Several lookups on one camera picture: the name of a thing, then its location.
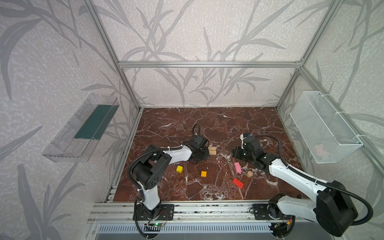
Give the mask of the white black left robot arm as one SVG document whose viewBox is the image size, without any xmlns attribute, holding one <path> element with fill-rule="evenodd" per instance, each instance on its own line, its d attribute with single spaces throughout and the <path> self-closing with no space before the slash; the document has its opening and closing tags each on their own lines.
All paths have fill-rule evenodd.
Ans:
<svg viewBox="0 0 384 240">
<path fill-rule="evenodd" d="M 201 135 L 200 125 L 195 124 L 192 132 L 192 138 L 177 147 L 161 148 L 150 145 L 130 163 L 127 178 L 138 188 L 142 197 L 134 205 L 133 220 L 154 220 L 162 214 L 158 184 L 169 165 L 181 162 L 196 164 L 209 158 L 208 139 Z"/>
</svg>

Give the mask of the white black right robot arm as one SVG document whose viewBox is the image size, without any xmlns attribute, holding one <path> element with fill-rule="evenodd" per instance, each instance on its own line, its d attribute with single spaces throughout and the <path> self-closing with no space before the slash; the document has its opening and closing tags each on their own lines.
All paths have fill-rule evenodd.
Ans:
<svg viewBox="0 0 384 240">
<path fill-rule="evenodd" d="M 291 217 L 288 222 L 271 228 L 277 239 L 292 231 L 288 225 L 293 225 L 297 217 L 319 224 L 334 237 L 341 237 L 350 226 L 363 225 L 372 219 L 374 210 L 367 200 L 347 191 L 338 181 L 317 179 L 288 164 L 283 158 L 280 140 L 277 140 L 278 155 L 264 152 L 259 138 L 261 136 L 242 134 L 241 145 L 232 150 L 233 157 L 253 164 L 307 196 L 298 199 L 278 194 L 269 200 L 266 211 L 270 218 Z"/>
</svg>

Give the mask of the pink rectangular block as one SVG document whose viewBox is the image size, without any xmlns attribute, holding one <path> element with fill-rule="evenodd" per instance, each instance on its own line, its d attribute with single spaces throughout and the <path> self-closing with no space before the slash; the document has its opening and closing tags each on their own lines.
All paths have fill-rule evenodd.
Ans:
<svg viewBox="0 0 384 240">
<path fill-rule="evenodd" d="M 242 173 L 242 167 L 241 167 L 240 163 L 236 162 L 235 168 L 236 168 L 237 173 Z"/>
</svg>

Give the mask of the red flat block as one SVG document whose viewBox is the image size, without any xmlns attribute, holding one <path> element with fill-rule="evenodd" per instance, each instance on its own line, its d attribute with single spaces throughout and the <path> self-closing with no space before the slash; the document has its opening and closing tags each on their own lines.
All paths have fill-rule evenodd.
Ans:
<svg viewBox="0 0 384 240">
<path fill-rule="evenodd" d="M 233 184 L 236 185 L 238 188 L 242 189 L 244 187 L 244 183 L 242 183 L 238 179 L 233 179 Z"/>
</svg>

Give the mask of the yellow cube front left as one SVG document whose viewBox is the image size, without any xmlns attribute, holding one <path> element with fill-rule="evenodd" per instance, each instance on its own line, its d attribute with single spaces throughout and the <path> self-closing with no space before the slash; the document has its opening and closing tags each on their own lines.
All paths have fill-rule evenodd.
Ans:
<svg viewBox="0 0 384 240">
<path fill-rule="evenodd" d="M 176 172 L 179 174 L 182 174 L 183 170 L 184 170 L 184 168 L 182 166 L 177 166 L 177 168 L 176 168 Z"/>
</svg>

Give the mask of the pink item in basket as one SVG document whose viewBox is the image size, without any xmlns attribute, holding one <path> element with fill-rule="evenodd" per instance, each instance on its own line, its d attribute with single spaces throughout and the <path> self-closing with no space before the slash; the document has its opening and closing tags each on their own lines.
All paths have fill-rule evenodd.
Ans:
<svg viewBox="0 0 384 240">
<path fill-rule="evenodd" d="M 325 158 L 329 155 L 329 152 L 326 150 L 323 144 L 315 145 L 314 150 L 320 158 Z"/>
</svg>

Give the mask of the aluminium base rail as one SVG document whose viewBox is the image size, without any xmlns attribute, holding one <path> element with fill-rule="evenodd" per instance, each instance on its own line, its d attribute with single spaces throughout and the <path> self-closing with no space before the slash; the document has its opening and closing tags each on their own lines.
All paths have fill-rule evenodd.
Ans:
<svg viewBox="0 0 384 240">
<path fill-rule="evenodd" d="M 168 223 L 250 223 L 287 222 L 290 217 L 272 219 L 267 214 L 268 201 L 169 201 L 163 205 L 174 205 L 173 217 Z M 133 223 L 134 203 L 94 204 L 88 224 Z"/>
</svg>

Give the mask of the aluminium frame horizontal bar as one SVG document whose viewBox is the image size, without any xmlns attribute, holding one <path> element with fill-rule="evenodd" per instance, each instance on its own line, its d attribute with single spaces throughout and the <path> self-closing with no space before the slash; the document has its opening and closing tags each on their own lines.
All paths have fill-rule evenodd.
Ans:
<svg viewBox="0 0 384 240">
<path fill-rule="evenodd" d="M 202 61 L 137 61 L 119 62 L 121 69 L 128 68 L 299 68 L 302 63 L 292 61 L 255 62 L 202 62 Z"/>
</svg>

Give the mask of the clear plastic wall bin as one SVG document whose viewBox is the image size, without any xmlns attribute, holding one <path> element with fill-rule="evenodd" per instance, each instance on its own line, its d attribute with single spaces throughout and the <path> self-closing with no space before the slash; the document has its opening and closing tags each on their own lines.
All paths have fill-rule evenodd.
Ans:
<svg viewBox="0 0 384 240">
<path fill-rule="evenodd" d="M 54 163 L 88 162 L 119 106 L 117 97 L 89 94 L 42 155 Z"/>
</svg>

